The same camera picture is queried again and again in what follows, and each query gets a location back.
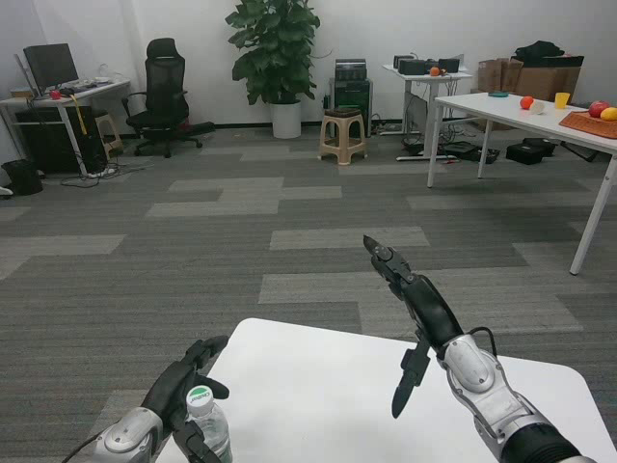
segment red apple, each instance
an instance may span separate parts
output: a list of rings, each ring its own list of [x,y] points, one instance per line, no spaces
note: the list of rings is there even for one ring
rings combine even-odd
[[[610,104],[606,101],[594,101],[589,106],[589,116],[592,118],[598,118],[602,111],[606,108],[610,108]]]

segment black trash can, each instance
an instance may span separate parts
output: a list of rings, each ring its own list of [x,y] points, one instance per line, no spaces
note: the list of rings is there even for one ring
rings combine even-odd
[[[39,173],[34,163],[26,159],[5,162],[2,168],[11,179],[11,189],[16,195],[28,196],[42,191]]]

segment wooden tray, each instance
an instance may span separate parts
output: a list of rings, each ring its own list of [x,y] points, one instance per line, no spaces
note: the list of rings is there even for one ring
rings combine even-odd
[[[617,121],[608,122],[592,118],[587,111],[572,112],[559,123],[564,127],[598,135],[599,137],[617,139]]]

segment green plant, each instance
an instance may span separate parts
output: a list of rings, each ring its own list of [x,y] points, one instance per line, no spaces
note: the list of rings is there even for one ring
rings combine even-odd
[[[247,79],[249,104],[261,96],[264,103],[289,104],[296,95],[317,86],[310,81],[310,48],[319,18],[309,0],[242,0],[226,18],[239,29],[228,41],[249,49],[233,66],[235,81]]]

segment yellow fruit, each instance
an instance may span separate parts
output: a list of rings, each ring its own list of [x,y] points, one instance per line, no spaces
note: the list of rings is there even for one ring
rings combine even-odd
[[[603,121],[613,122],[617,121],[617,108],[606,108],[600,114]]]

